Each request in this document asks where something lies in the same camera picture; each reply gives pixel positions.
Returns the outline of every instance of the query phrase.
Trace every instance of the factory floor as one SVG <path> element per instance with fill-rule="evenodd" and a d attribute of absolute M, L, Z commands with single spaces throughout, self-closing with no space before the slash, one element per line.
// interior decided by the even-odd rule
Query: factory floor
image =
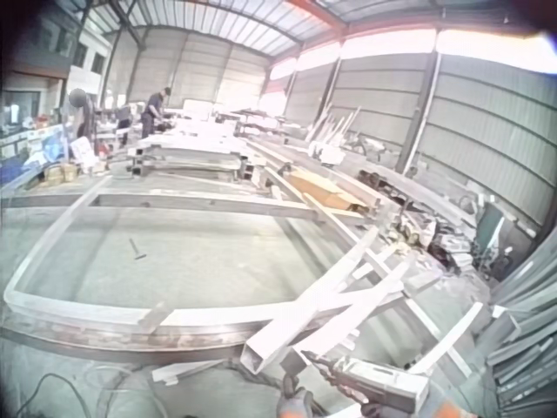
<path fill-rule="evenodd" d="M 95 179 L 79 178 L 52 187 L 50 192 L 82 192 Z M 113 179 L 110 188 L 126 191 L 168 189 L 253 195 L 258 190 L 243 182 L 228 183 L 221 174 L 153 173 L 141 179 Z M 63 212 L 63 208 L 8 209 L 0 233 L 0 290 L 25 254 Z M 73 223 L 41 266 L 26 292 L 60 300 L 118 307 L 153 307 L 164 300 L 171 307 L 237 307 L 294 300 L 339 259 L 342 252 L 326 231 L 301 219 L 275 219 L 238 213 L 171 211 L 155 209 L 89 208 Z M 135 260 L 129 239 L 144 259 Z M 380 251 L 386 243 L 374 243 Z M 387 265 L 396 266 L 399 256 Z M 359 282 L 358 288 L 369 287 Z M 464 278 L 443 279 L 416 301 L 446 333 L 467 311 L 481 290 Z M 402 367 L 424 347 L 413 330 L 393 310 L 371 318 L 360 327 L 352 355 Z M 170 417 L 259 418 L 275 415 L 279 392 L 244 380 L 235 371 L 213 368 L 181 380 L 178 385 L 149 383 L 155 367 L 138 367 L 112 394 L 110 411 L 104 411 L 110 379 L 120 375 L 114 368 L 98 371 L 99 363 L 64 357 L 13 341 L 0 339 L 0 378 L 8 406 L 18 408 L 29 399 L 46 373 L 60 374 L 76 386 L 93 416 L 157 417 L 153 395 Z M 465 338 L 461 354 L 475 359 Z M 269 374 L 280 377 L 278 367 Z M 316 400 L 329 412 L 351 402 L 331 388 L 312 368 L 300 376 Z M 493 414 L 491 388 L 483 374 L 460 382 L 437 372 L 434 379 L 463 408 L 485 417 Z M 46 418 L 83 416 L 70 388 L 61 381 L 45 381 L 30 411 Z"/>

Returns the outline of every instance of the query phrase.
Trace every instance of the pile of metal tubes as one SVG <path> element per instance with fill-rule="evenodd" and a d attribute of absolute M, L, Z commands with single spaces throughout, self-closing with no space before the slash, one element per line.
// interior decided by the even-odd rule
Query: pile of metal tubes
<path fill-rule="evenodd" d="M 494 305 L 506 309 L 506 318 L 492 324 L 502 347 L 487 356 L 498 384 L 502 418 L 557 416 L 556 254 L 554 230 L 493 290 Z"/>

